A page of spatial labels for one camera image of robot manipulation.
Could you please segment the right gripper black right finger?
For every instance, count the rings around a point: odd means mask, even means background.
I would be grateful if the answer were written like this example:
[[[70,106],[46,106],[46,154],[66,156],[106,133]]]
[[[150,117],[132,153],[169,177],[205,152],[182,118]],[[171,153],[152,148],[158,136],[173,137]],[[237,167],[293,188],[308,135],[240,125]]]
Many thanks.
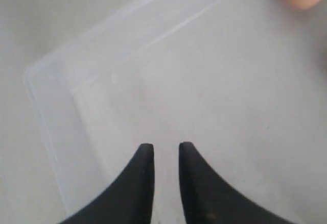
[[[179,186],[187,223],[288,223],[231,187],[191,142],[179,145]]]

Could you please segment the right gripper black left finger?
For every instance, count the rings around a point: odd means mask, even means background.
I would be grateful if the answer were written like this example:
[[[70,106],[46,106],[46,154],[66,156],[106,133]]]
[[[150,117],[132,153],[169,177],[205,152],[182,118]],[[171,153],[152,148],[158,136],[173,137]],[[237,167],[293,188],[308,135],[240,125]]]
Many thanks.
[[[154,199],[154,147],[141,144],[115,181],[63,223],[150,223]]]

